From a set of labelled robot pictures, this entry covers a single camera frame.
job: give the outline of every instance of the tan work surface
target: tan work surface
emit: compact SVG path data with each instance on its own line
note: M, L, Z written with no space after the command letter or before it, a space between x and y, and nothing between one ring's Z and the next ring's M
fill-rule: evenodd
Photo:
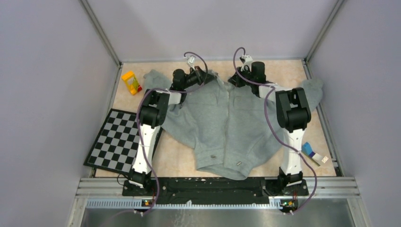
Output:
M279 60L279 61L263 61L266 64L267 80L278 83L284 87L296 87L300 82L306 79L304 68L301 60ZM208 61L208 68L216 71L219 76L227 81L234 74L232 61ZM201 61L196 61L202 69L204 66ZM153 62L153 63L125 63L122 68L121 75L132 70L139 84L143 85L143 75L155 69L163 73L168 78L173 78L173 71L183 69L189 72L186 62ZM114 99L113 109L125 110L130 112L137 111L138 104L142 99L145 91L131 95L120 79L117 92ZM329 149L326 139L319 121L317 111L312 112L312 120L308 124L303 142L309 142L313 150L330 158ZM281 148L269 161L265 164L254 168L249 176L277 176L279 174L279 166L283 157L283 148ZM324 165L318 166L306 157L308 163L315 169L318 176L335 176L334 166L329 159ZM195 158L192 148L187 147L176 141L166 131L162 132L159 144L157 146L152 166L160 177L208 177L217 176L215 174L197 171L195 169ZM304 176L313 176L312 171L302 163ZM118 174L97 169L96 177L114 177Z

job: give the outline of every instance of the white wall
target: white wall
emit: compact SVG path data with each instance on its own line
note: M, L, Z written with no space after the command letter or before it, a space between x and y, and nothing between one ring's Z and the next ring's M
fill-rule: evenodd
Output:
M372 222L400 226L401 1L348 1L312 59L344 169Z
M65 226L116 66L77 0L2 0L0 30L0 226Z
M89 0L121 61L303 58L336 0Z

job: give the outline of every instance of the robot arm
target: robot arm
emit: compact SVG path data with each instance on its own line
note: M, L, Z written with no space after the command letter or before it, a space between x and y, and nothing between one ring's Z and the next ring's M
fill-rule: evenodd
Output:
M206 84L216 79L215 75L204 72L198 66L193 66L193 61L194 59L191 56L188 60L188 65L191 67L189 74L186 74L182 69L173 72L173 83L168 91L152 91L143 100L139 113L143 144L139 141L138 152L129 172L128 182L139 188L144 188L146 191L149 190L151 169L145 161L142 147L145 148L146 159L152 164L156 138L160 126L166 119L168 106L183 103L186 97L186 88L195 84Z
M253 62L249 55L242 56L240 60L244 65L237 69L242 76L252 82L268 84L269 87L249 83L241 79L237 74L234 74L228 81L236 87L250 86L252 93L260 98L265 98L272 89L275 90L275 100L273 96L269 97L269 99L273 99L272 101L276 103L277 120L280 127L284 129L284 143L298 151L295 152L293 149L284 147L284 156L279 168L278 180L282 188L299 184L302 182L303 174L301 158L298 153L302 149L302 137L306 125L311 120L311 112L305 91L300 87L281 87L278 84L267 81L264 74L264 63L260 61Z

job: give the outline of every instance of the black and white checkerboard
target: black and white checkerboard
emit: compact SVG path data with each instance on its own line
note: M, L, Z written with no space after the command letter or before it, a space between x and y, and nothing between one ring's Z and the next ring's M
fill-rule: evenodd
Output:
M127 175L139 143L135 116L135 113L111 109L84 165Z

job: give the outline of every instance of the yellow plastic toy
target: yellow plastic toy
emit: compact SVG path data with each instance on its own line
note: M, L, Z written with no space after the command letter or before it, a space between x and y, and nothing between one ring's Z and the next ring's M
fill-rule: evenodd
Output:
M135 77L133 71L128 71L121 77L121 79L124 81L125 85L132 95L142 90L142 87L139 85L139 82L137 81L137 78Z

